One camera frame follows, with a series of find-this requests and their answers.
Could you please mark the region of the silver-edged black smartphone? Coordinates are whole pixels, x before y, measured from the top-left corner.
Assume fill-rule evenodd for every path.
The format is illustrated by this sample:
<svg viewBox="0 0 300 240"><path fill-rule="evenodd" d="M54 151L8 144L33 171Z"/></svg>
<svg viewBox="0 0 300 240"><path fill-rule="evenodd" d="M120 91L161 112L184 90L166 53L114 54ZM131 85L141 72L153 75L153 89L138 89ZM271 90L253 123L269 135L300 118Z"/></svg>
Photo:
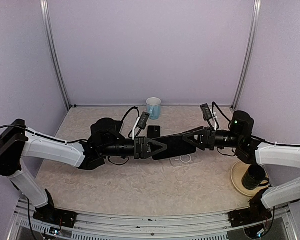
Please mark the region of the silver-edged black smartphone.
<svg viewBox="0 0 300 240"><path fill-rule="evenodd" d="M161 127L159 125L149 125L147 127L147 137L149 139L159 138L161 136Z"/></svg>

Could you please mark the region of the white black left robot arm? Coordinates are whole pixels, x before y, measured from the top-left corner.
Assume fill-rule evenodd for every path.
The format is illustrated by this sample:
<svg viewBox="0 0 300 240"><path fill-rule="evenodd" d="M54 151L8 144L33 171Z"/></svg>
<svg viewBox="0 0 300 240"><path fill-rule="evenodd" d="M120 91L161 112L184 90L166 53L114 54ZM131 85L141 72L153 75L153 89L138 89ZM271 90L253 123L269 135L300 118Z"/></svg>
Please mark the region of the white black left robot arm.
<svg viewBox="0 0 300 240"><path fill-rule="evenodd" d="M91 171L105 164L105 158L147 159L167 150L167 145L147 137L125 138L121 121L102 118L90 128L88 140L66 141L26 127L23 119L5 125L0 135L0 175L7 177L47 221L60 218L51 195L41 188L22 163L23 157L39 158Z"/></svg>

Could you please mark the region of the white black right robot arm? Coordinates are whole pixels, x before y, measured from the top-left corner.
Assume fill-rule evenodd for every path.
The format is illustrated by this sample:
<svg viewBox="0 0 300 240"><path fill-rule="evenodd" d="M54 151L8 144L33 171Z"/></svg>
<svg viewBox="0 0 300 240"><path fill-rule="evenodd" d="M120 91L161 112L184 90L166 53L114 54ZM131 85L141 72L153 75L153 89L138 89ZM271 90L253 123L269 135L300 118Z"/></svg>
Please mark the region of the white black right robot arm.
<svg viewBox="0 0 300 240"><path fill-rule="evenodd" d="M300 169L300 145L267 142L252 135L255 121L246 112L238 110L232 115L228 130L198 127L183 133L183 141L200 150L234 148L235 156L253 166L277 165ZM266 209L300 200L300 177L276 187L259 191L250 201L246 218L256 222Z"/></svg>

